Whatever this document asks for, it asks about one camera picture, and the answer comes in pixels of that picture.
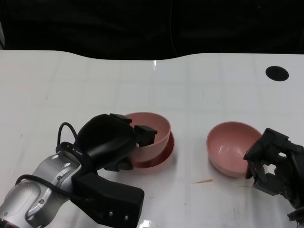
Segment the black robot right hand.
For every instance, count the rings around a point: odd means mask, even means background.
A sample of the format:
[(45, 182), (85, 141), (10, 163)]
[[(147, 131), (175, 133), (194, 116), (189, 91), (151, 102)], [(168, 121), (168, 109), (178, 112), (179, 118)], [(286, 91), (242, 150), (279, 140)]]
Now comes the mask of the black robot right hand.
[(265, 129), (249, 148), (246, 179), (253, 187), (269, 195), (282, 195), (294, 209), (304, 205), (304, 147), (273, 129)]

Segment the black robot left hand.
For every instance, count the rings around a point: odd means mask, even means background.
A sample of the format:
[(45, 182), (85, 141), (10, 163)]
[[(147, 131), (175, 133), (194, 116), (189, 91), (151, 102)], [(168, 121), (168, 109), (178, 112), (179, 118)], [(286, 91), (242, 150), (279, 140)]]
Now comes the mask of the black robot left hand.
[(154, 143), (157, 131), (146, 125), (131, 126), (132, 119), (121, 114), (101, 114), (87, 122), (77, 134), (81, 151), (87, 153), (96, 170), (133, 170), (128, 156)]

